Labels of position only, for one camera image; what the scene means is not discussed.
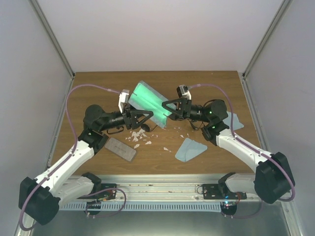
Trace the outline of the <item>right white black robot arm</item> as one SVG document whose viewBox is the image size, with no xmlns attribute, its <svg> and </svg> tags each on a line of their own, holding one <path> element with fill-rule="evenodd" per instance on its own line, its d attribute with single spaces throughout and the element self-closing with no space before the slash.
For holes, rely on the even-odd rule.
<svg viewBox="0 0 315 236">
<path fill-rule="evenodd" d="M 201 121 L 204 139 L 213 145 L 227 150 L 252 171 L 252 174 L 230 172 L 218 180 L 218 194 L 223 199 L 231 198 L 236 192 L 256 194 L 262 201 L 272 204 L 283 201 L 283 195 L 290 193 L 286 201 L 295 197 L 295 181 L 287 157 L 277 152 L 272 154 L 260 149 L 232 131 L 224 123 L 228 117 L 223 100 L 214 99 L 203 106 L 193 105 L 187 98 L 168 100 L 162 107 L 171 113 L 172 120 L 189 119 Z"/>
</svg>

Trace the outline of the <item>blue green glasses case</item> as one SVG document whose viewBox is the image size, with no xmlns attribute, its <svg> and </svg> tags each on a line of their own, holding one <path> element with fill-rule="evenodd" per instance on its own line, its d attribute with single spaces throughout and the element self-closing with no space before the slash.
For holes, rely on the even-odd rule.
<svg viewBox="0 0 315 236">
<path fill-rule="evenodd" d="M 150 118 L 160 128 L 164 128 L 167 124 L 167 118 L 171 112 L 162 107 L 162 103 L 168 101 L 153 87 L 140 81 L 133 93 L 131 94 L 128 103 L 138 110 L 152 111 L 153 116 Z"/>
</svg>

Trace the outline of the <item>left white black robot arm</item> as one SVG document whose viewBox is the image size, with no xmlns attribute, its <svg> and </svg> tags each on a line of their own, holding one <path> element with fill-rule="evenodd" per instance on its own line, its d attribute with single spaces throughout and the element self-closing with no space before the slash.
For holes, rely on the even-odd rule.
<svg viewBox="0 0 315 236">
<path fill-rule="evenodd" d="M 69 184 L 65 182 L 104 147 L 109 139 L 104 131 L 121 127 L 136 129 L 153 115 L 152 111 L 138 110 L 130 105 L 112 113 L 105 112 L 99 105 L 90 105 L 85 111 L 83 131 L 75 137 L 70 150 L 36 178 L 26 177 L 21 182 L 18 202 L 20 228 L 28 230 L 23 225 L 24 214 L 40 225 L 46 225 L 67 203 L 78 198 L 102 197 L 105 191 L 101 188 L 101 180 L 92 173 L 84 173 Z"/>
</svg>

